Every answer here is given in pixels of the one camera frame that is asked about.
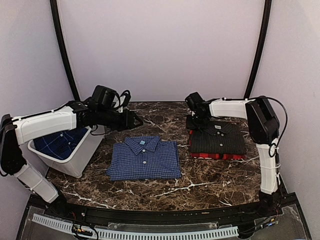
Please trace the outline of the black striped shirt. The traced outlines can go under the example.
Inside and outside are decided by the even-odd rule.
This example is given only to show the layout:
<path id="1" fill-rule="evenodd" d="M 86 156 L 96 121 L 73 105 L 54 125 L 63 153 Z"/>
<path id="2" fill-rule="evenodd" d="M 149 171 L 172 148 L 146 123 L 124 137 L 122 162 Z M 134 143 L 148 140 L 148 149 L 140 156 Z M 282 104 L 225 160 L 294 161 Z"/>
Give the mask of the black striped shirt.
<path id="1" fill-rule="evenodd" d="M 246 154 L 240 128 L 225 121 L 211 121 L 204 128 L 192 129 L 189 132 L 189 149 L 196 154 Z"/>

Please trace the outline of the blue checked long sleeve shirt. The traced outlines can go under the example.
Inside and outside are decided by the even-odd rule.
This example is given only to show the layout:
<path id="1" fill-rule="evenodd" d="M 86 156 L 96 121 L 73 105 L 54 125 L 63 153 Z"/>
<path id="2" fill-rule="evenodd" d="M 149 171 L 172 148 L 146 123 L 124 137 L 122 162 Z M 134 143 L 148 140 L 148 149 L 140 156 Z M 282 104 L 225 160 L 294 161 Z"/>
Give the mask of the blue checked long sleeve shirt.
<path id="1" fill-rule="evenodd" d="M 159 136 L 126 137 L 113 145 L 105 174 L 111 181 L 179 179 L 177 142 L 163 141 Z"/>

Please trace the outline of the red plaid shirt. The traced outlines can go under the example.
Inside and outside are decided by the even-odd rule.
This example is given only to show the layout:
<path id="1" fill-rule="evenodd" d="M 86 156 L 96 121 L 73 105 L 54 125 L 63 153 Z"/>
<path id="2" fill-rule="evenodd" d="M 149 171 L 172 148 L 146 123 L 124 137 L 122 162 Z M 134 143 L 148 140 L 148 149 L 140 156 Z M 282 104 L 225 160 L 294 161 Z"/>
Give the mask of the red plaid shirt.
<path id="1" fill-rule="evenodd" d="M 246 156 L 244 138 L 237 133 L 211 135 L 205 131 L 189 131 L 189 152 L 195 159 L 240 160 Z"/>

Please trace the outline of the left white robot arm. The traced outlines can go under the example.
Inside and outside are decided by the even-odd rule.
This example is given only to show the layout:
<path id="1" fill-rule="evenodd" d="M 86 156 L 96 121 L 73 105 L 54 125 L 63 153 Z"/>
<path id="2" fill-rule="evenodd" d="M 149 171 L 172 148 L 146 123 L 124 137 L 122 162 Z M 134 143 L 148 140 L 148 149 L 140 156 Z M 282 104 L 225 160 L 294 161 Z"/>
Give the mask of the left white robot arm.
<path id="1" fill-rule="evenodd" d="M 16 177 L 51 204 L 51 210 L 58 217 L 67 218 L 71 208 L 62 200 L 64 195 L 24 158 L 20 146 L 61 131 L 100 125 L 120 132 L 143 124 L 143 120 L 129 109 L 118 111 L 81 101 L 69 101 L 56 110 L 27 116 L 5 114 L 0 123 L 0 174 Z"/>

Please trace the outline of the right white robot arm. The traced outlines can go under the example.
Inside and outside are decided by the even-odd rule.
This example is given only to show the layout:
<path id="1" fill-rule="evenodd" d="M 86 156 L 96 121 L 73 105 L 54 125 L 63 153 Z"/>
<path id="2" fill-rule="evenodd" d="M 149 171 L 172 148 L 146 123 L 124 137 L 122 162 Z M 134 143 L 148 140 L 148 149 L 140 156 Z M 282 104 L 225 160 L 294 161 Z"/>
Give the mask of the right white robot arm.
<path id="1" fill-rule="evenodd" d="M 186 117 L 189 151 L 193 158 L 240 160 L 245 157 L 245 140 L 238 126 L 222 121 L 239 118 L 247 121 L 249 136 L 256 144 L 261 172 L 261 193 L 272 195 L 280 185 L 278 145 L 280 122 L 269 98 L 213 99 L 205 101 L 198 92 L 185 98 L 191 110 Z"/>

